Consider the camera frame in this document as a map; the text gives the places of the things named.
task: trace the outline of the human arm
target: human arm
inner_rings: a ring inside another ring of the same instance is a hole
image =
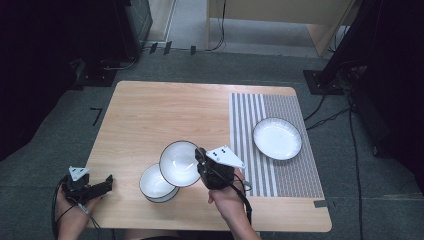
[[[92,213],[94,207],[100,201],[101,197],[92,199],[85,204],[85,208]],[[78,205],[68,202],[63,194],[62,186],[57,193],[57,213],[59,240],[76,240],[84,231],[89,217],[82,211]]]
[[[244,179],[239,169],[235,168],[234,174],[241,180]],[[234,181],[234,186],[243,191],[243,186],[240,181]],[[215,202],[216,208],[230,228],[234,239],[260,239],[247,219],[243,201],[234,189],[226,187],[222,190],[210,190],[208,203],[211,204],[213,202]]]

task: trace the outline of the black cable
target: black cable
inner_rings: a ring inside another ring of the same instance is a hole
[[[335,53],[336,51],[334,51],[330,46],[330,47],[328,47],[327,52]]]
[[[96,219],[94,219],[93,215],[85,208],[81,203],[79,203],[77,200],[73,198],[68,198],[69,200],[72,200],[78,207],[91,219],[91,222],[93,223],[94,228],[97,230],[97,239],[100,239],[100,225],[97,223]]]
[[[66,181],[66,176],[65,177],[63,177],[60,181],[59,181],[59,183],[57,184],[57,186],[56,186],[56,189],[55,189],[55,191],[54,191],[54,195],[53,195],[53,200],[52,200],[52,210],[51,210],[51,215],[50,215],[50,217],[51,217],[51,225],[52,225],[52,231],[53,231],[53,236],[54,236],[54,238],[55,239],[57,239],[58,238],[58,236],[59,236],[59,229],[58,229],[58,224],[57,224],[57,221],[56,221],[56,202],[57,202],[57,194],[59,193],[59,188],[60,188],[60,186],[62,185],[62,183],[64,183]]]
[[[94,122],[92,124],[92,126],[94,127],[94,126],[96,126],[97,121],[99,121],[100,115],[102,115],[103,108],[93,108],[93,107],[91,107],[90,110],[97,110],[97,111],[99,111],[97,113],[96,119],[94,120]]]
[[[318,121],[318,122],[317,122],[317,123],[315,123],[314,125],[312,125],[312,126],[310,126],[310,127],[306,128],[306,130],[311,130],[311,129],[313,129],[313,128],[316,128],[316,127],[318,127],[318,126],[323,125],[323,124],[324,124],[324,123],[326,123],[327,121],[334,120],[334,119],[336,119],[336,118],[337,118],[340,114],[345,113],[345,112],[349,111],[350,109],[351,109],[351,108],[343,109],[343,110],[339,111],[338,113],[336,113],[336,114],[332,115],[331,117],[328,117],[328,118],[326,118],[326,119],[323,119],[323,120]]]
[[[100,61],[100,64],[103,64],[105,61],[108,61],[108,60],[112,60],[112,58],[102,60],[102,61]],[[103,70],[106,70],[106,71],[109,71],[109,70],[124,70],[124,69],[130,68],[132,65],[134,65],[135,62],[137,62],[137,58],[134,58],[133,61],[127,66],[124,66],[124,67],[103,67]]]
[[[114,228],[112,228],[112,229],[111,229],[111,232],[112,232],[112,240],[116,240],[116,236],[115,236],[115,229],[114,229]]]
[[[220,22],[218,18],[218,26],[221,29],[221,39],[219,40],[218,44],[214,48],[205,50],[207,52],[217,50],[218,48],[222,46],[222,43],[225,42],[224,20],[225,20],[226,5],[227,5],[227,0],[224,1],[224,6],[222,7],[222,21]]]
[[[238,178],[238,180],[234,180],[233,182],[240,182],[241,186],[243,187],[243,191],[246,193],[247,191],[250,191],[252,189],[252,186],[248,185],[249,189],[246,189],[246,182],[244,180],[241,180],[241,178],[239,176],[237,176],[237,174],[234,174],[235,177]]]
[[[57,219],[56,222],[58,223],[59,220],[63,217],[63,215],[65,215],[65,213],[67,213],[69,210],[71,210],[73,207],[75,207],[75,205],[70,206],[68,209],[66,209],[66,211],[64,211]]]
[[[311,114],[309,114],[309,116],[307,116],[307,117],[305,117],[304,119],[303,119],[303,121],[306,121],[306,120],[308,120],[309,118],[311,118],[313,115],[315,115],[315,113],[317,113],[318,112],[318,110],[321,108],[321,105],[322,105],[322,103],[324,102],[324,100],[325,100],[325,98],[327,97],[327,94],[324,94],[324,95],[322,95],[322,98],[321,98],[321,101],[319,102],[319,104],[318,104],[318,107],[311,113]]]
[[[363,227],[362,227],[362,186],[361,186],[361,179],[360,179],[360,172],[359,172],[358,147],[356,144],[356,137],[353,132],[352,112],[353,112],[353,107],[349,111],[349,125],[350,125],[350,133],[352,135],[352,140],[353,140],[353,148],[355,151],[356,182],[358,186],[358,201],[359,201],[358,202],[359,235],[360,235],[360,239],[362,240],[364,238]]]

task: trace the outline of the black stand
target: black stand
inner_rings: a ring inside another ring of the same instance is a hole
[[[315,95],[343,95],[343,89],[339,86],[337,82],[327,84],[323,87],[320,85],[319,77],[321,76],[321,71],[313,70],[303,70],[303,75],[305,76],[306,83],[308,84],[309,91],[311,94]]]

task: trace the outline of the striped mat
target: striped mat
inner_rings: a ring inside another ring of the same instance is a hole
[[[231,93],[231,150],[245,163],[243,173],[252,189],[250,196],[323,198],[314,156],[296,96]],[[299,154],[278,161],[262,154],[253,141],[253,129],[262,119],[282,118],[302,137]]]

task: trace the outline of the power cord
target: power cord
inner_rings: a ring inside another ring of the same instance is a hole
[[[319,104],[318,104],[318,107],[311,113],[311,114],[309,114],[309,116],[307,116],[307,117],[305,117],[304,119],[303,119],[303,121],[306,121],[306,120],[308,120],[309,118],[311,118],[312,116],[314,116],[315,115],[315,113],[317,113],[318,112],[318,110],[321,108],[321,106],[322,106],[322,103],[324,102],[324,100],[325,100],[325,98],[327,97],[327,94],[324,94],[324,95],[322,95],[322,97],[321,97],[321,101],[319,102]]]
[[[67,180],[67,177],[63,177],[59,183],[56,186],[56,189],[54,191],[53,200],[52,200],[52,210],[51,210],[51,225],[52,225],[52,231],[55,239],[58,239],[59,237],[59,220],[72,208],[75,206],[78,206],[92,221],[94,228],[97,230],[97,238],[100,239],[100,225],[97,223],[97,221],[94,219],[93,215],[85,208],[81,203],[76,201],[73,198],[68,198],[69,200],[72,200],[74,202],[73,205],[71,205],[65,212],[63,212],[57,219],[56,219],[56,204],[57,204],[57,195],[59,193],[60,186],[65,183]]]
[[[359,236],[362,240],[364,238],[363,233],[363,224],[362,224],[362,186],[361,186],[361,178],[360,178],[360,172],[359,172],[359,156],[358,156],[358,147],[356,144],[356,137],[355,133],[353,131],[353,124],[352,124],[352,112],[354,111],[354,106],[351,107],[349,111],[349,125],[350,125],[350,133],[352,135],[352,141],[353,141],[353,148],[355,151],[355,166],[356,166],[356,182],[358,187],[358,218],[359,218]]]
[[[104,60],[100,61],[100,64],[103,64],[104,62],[109,61],[109,60],[113,60],[113,59],[112,58],[104,59]],[[137,58],[133,58],[133,61],[130,64],[128,64],[127,66],[124,66],[124,67],[103,67],[103,70],[106,70],[106,71],[109,71],[109,70],[125,70],[125,69],[130,68],[132,65],[134,65],[135,62],[137,62]]]
[[[311,130],[311,129],[314,129],[314,128],[318,127],[318,126],[321,126],[321,125],[323,125],[324,123],[326,123],[329,120],[335,120],[340,114],[345,113],[345,112],[347,112],[349,110],[351,110],[351,108],[343,109],[343,110],[339,111],[338,113],[332,115],[331,117],[328,117],[326,119],[323,119],[321,121],[318,121],[314,125],[306,128],[306,130]]]
[[[205,51],[215,51],[217,49],[219,49],[222,46],[222,43],[225,43],[225,31],[224,31],[224,20],[225,20],[225,9],[226,9],[226,5],[227,5],[227,0],[224,0],[224,6],[222,7],[222,21],[219,21],[218,18],[218,26],[221,29],[221,39],[219,40],[218,44],[212,48],[212,49],[207,49]]]

